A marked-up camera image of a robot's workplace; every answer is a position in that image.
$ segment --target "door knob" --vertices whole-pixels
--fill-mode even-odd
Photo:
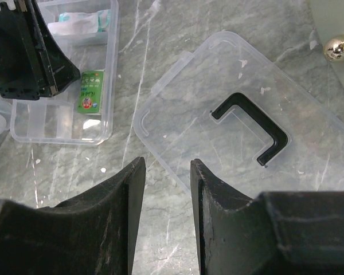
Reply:
[[[330,62],[344,61],[344,34],[330,39],[323,47],[323,54]]]

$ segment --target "plastic lid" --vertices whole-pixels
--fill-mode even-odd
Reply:
[[[250,197],[344,190],[344,124],[237,34],[212,35],[152,93],[135,132],[186,191],[195,158]]]

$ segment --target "metal knob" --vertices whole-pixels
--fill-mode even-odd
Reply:
[[[344,34],[330,39],[323,47],[323,54],[330,62],[344,61]]]

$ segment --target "gray marble countertop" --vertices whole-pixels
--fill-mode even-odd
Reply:
[[[54,206],[144,156],[134,274],[198,274],[191,199],[135,135],[132,120],[151,87],[221,30],[235,32],[344,122],[344,89],[322,56],[307,0],[119,0],[114,134],[97,147],[17,143],[0,148],[0,198]]]

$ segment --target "clear plastic lid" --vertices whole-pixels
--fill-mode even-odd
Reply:
[[[98,145],[112,134],[114,78],[118,56],[117,0],[59,0],[38,4],[46,23],[57,22],[60,14],[110,11],[106,32],[53,36],[65,55],[79,68],[104,70],[99,115],[77,111],[81,81],[63,93],[37,101],[13,100],[10,132],[19,142]]]
[[[231,32],[184,54],[134,127],[186,191],[195,158],[250,197],[344,190],[344,124]]]

